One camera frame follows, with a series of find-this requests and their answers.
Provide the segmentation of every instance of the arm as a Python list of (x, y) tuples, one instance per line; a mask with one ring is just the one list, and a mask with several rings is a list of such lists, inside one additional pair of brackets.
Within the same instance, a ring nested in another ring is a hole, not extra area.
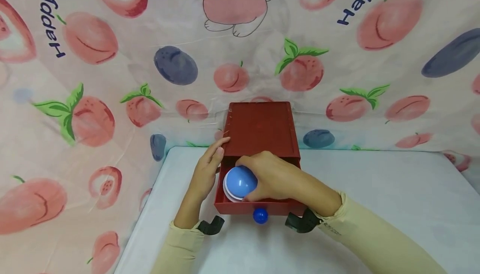
[(198, 160), (188, 190), (179, 211), (170, 224), (165, 243), (158, 253), (150, 274), (190, 274), (197, 253), (203, 243), (200, 224), (200, 207), (215, 184), (215, 174), (224, 151), (221, 145), (230, 138), (219, 139)]
[(197, 227), (202, 201), (187, 192), (150, 274), (190, 274), (203, 243)]
[(240, 164), (258, 179), (247, 201), (292, 198), (302, 202), (322, 218), (320, 229), (349, 248), (373, 274), (446, 274), (400, 230), (272, 153), (241, 157)]
[(372, 211), (318, 180), (308, 185), (298, 200), (322, 218), (320, 230), (350, 249), (373, 274), (446, 274), (423, 248)]

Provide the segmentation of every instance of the white base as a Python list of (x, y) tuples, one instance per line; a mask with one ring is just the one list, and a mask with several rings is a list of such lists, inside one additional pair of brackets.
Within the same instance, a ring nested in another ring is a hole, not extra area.
[[(149, 274), (205, 148), (170, 150), (115, 274)], [(480, 273), (480, 195), (442, 155), (427, 152), (300, 150), (301, 167), (341, 189), (422, 246), (448, 273)], [(215, 190), (200, 218), (211, 221)], [(252, 215), (221, 215), (205, 237), (195, 274), (370, 274), (320, 230), (298, 234), (285, 217), (258, 225)]]

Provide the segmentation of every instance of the black clamp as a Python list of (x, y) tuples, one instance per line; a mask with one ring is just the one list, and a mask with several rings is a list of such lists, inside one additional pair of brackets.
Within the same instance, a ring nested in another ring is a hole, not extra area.
[(199, 226), (197, 227), (204, 235), (207, 236), (214, 236), (222, 230), (223, 223), (225, 220), (217, 215), (213, 218), (212, 223), (208, 223), (207, 221), (200, 222)]
[(297, 233), (307, 233), (321, 223), (323, 223), (323, 220), (319, 219), (310, 208), (306, 208), (301, 218), (289, 213), (285, 221), (285, 226), (295, 230)]

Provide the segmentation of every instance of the beige sleeve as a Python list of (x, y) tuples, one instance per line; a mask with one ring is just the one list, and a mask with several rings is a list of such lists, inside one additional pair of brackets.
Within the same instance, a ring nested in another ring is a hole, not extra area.
[(158, 253), (150, 274), (191, 274), (197, 253), (203, 243), (203, 233), (197, 227), (179, 229), (170, 223), (167, 238)]
[(417, 243), (343, 192), (342, 206), (320, 230), (350, 249), (373, 274), (446, 274)]

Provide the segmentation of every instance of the left hand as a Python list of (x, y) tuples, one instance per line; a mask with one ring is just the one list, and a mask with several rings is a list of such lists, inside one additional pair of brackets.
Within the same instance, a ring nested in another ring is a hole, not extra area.
[(215, 174), (225, 153), (221, 146), (228, 141), (230, 141), (230, 137), (219, 139), (214, 144), (211, 144), (205, 151), (205, 154), (200, 157), (195, 171), (193, 171), (187, 195), (200, 201), (207, 198), (215, 184)]

